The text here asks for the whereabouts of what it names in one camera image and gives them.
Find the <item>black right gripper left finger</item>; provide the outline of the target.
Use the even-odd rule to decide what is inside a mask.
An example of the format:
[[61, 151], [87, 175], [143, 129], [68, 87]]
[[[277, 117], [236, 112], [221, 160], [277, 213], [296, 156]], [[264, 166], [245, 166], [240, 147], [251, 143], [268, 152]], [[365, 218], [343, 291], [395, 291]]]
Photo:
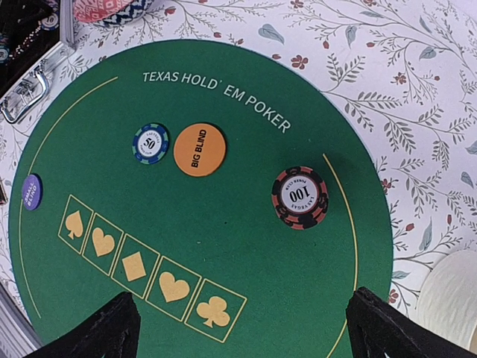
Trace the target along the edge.
[[29, 357], [135, 357], [141, 317], [133, 296], [117, 294], [64, 336]]

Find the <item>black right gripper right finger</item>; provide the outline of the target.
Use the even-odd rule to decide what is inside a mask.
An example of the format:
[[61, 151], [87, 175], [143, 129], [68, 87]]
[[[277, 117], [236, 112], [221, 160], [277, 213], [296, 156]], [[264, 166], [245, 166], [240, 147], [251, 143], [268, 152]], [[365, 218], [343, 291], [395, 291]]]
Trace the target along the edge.
[[366, 287], [354, 291], [346, 308], [354, 357], [475, 357], [405, 317]]

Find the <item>red black 100 chip stack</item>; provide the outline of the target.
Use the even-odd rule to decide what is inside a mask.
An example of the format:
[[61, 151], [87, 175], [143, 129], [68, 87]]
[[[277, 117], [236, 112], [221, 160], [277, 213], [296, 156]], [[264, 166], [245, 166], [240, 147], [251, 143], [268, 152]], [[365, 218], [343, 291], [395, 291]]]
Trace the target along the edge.
[[308, 166], [295, 166], [281, 172], [273, 183], [271, 200], [279, 219], [295, 230], [320, 224], [329, 207], [324, 180]]

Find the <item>purple small blind button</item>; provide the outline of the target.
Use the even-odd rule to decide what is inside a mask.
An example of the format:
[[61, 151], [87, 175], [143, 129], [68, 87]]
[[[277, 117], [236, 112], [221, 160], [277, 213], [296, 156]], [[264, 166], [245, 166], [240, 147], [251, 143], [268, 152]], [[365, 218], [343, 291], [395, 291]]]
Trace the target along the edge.
[[42, 200], [42, 181], [39, 175], [28, 175], [22, 185], [22, 201], [26, 210], [36, 210]]

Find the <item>blue 50 poker chip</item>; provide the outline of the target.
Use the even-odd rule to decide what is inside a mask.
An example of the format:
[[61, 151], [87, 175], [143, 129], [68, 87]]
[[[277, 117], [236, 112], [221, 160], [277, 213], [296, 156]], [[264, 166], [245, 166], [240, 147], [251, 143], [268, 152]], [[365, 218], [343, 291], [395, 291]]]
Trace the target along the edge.
[[134, 157], [142, 164], [158, 163], [167, 153], [169, 138], [166, 128], [157, 123], [148, 123], [138, 129], [133, 138]]

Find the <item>orange big blind button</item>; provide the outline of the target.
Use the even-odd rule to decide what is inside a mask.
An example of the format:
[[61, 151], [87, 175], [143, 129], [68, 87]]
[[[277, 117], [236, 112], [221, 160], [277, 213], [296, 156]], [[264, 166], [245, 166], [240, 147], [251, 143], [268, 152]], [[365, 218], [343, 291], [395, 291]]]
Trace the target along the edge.
[[227, 144], [214, 125], [197, 123], [183, 129], [174, 144], [174, 160], [185, 174], [200, 178], [211, 175], [223, 163]]

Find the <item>aluminium poker chip case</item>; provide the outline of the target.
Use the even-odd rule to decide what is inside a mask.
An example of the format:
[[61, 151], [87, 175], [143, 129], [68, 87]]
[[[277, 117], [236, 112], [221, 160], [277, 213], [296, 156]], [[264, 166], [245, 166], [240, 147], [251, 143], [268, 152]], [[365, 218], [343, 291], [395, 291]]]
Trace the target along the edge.
[[72, 1], [1, 2], [1, 120], [19, 124], [74, 52]]

